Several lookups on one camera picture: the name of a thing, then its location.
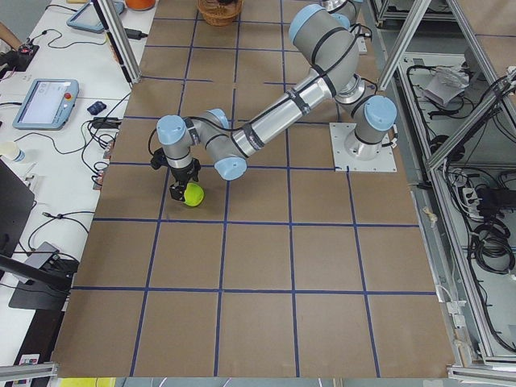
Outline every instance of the wicker basket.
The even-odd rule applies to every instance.
[[[202,17],[206,22],[212,26],[222,27],[231,24],[239,15],[242,10],[243,0],[238,0],[235,9],[228,8],[227,6],[217,6],[215,8],[209,8],[206,6],[206,0],[198,0],[197,8],[201,12]]]

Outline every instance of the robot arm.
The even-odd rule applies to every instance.
[[[354,74],[359,59],[356,37],[343,27],[341,17],[333,17],[319,5],[306,6],[291,23],[289,37],[311,65],[308,76],[242,127],[230,129],[220,109],[198,117],[169,115],[159,120],[156,129],[163,147],[155,152],[152,166],[171,169],[176,179],[170,187],[173,198],[184,201],[189,180],[198,180],[200,165],[190,154],[191,146],[204,144],[221,177],[234,180],[245,173],[248,157],[325,99],[339,100],[343,93],[344,99],[352,95],[349,101],[358,104],[365,96],[365,88],[360,88],[363,81],[357,82]],[[363,113],[367,104],[359,115],[370,127]]]

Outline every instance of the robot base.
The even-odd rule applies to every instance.
[[[378,156],[369,161],[357,160],[344,149],[344,140],[354,129],[354,123],[330,123],[335,170],[346,172],[349,168],[352,172],[396,172],[396,162],[391,147],[381,148]],[[384,143],[388,142],[389,137],[385,135]]]

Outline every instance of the blue joint cap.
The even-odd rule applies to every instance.
[[[390,99],[375,95],[365,103],[364,115],[374,129],[387,131],[394,125],[397,110]]]
[[[240,157],[226,157],[215,163],[215,169],[224,180],[234,180],[241,177],[248,169],[248,163]]]
[[[320,10],[324,10],[324,8],[319,4],[310,4],[298,12],[298,14],[293,18],[289,28],[289,38],[292,43],[294,39],[296,39],[296,35],[299,30],[301,30],[301,27],[303,27],[309,18]]]
[[[178,115],[165,115],[158,121],[156,129],[158,139],[163,145],[173,145],[183,138],[186,124]]]
[[[217,117],[217,120],[223,125],[223,127],[229,129],[229,122],[227,121],[227,117],[222,109],[211,109],[208,110],[208,113],[211,113],[212,115]]]
[[[331,16],[333,16],[334,19],[336,19],[340,25],[344,28],[346,28],[347,30],[349,30],[349,28],[352,26],[351,22],[349,21],[349,19],[344,16],[344,15],[341,15],[341,14],[332,14]]]

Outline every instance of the white table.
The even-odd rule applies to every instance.
[[[65,0],[53,0],[52,4],[79,7],[70,5]],[[126,10],[121,15],[121,20],[124,27],[148,33],[155,10],[156,8],[145,12]],[[54,28],[64,35],[64,38],[54,43],[60,46],[79,40],[96,42],[104,40],[103,34],[94,34],[68,27],[66,20],[70,15],[71,12],[67,10],[50,7],[36,25],[31,36]],[[36,78],[77,79],[80,87],[79,98],[69,121],[60,131],[40,131],[40,133],[50,135],[61,151],[68,151],[77,149],[84,143],[81,125],[84,121],[92,118],[86,108],[95,101],[102,100],[107,104],[107,108],[100,115],[106,114],[119,99],[130,92],[130,88],[119,64],[114,60],[108,44],[103,46],[76,44],[66,49],[47,47],[47,42],[54,36],[56,34],[50,31],[47,35],[35,40],[34,43],[40,46],[40,50],[25,73],[15,73],[9,79],[0,81],[0,102],[21,102],[32,80]],[[130,40],[130,42],[139,62],[144,52],[145,40]],[[110,116],[122,118],[126,105],[127,102],[121,103]],[[3,121],[0,128],[0,142],[17,139],[29,132],[14,129],[11,125],[18,109],[19,106],[0,106],[0,120]],[[94,211],[99,192],[92,190],[93,182],[90,178],[92,173],[81,162],[80,152],[67,156],[59,155],[49,139],[35,135],[19,141],[19,146],[26,153],[25,160],[17,165],[8,161],[6,164],[19,173],[31,166],[31,173],[37,176],[35,199],[38,204],[32,210],[20,240],[27,248],[28,236],[40,224],[48,220],[41,214],[43,211],[51,214],[75,210]],[[85,152],[85,159],[90,165],[93,165],[94,162],[102,160],[103,153],[96,143],[92,143]],[[89,227],[92,217],[91,214],[76,216],[87,227]],[[48,241],[62,252],[71,254],[80,260],[86,236],[79,225],[70,221],[56,220],[38,232],[33,244],[38,247],[42,242]],[[21,261],[26,259],[25,255],[15,255],[14,258]],[[6,273],[0,282],[10,286],[17,285],[17,280],[9,273]],[[0,366],[14,363],[35,313],[33,310],[9,308],[7,305],[12,293],[12,289],[0,286],[0,332],[2,332]]]

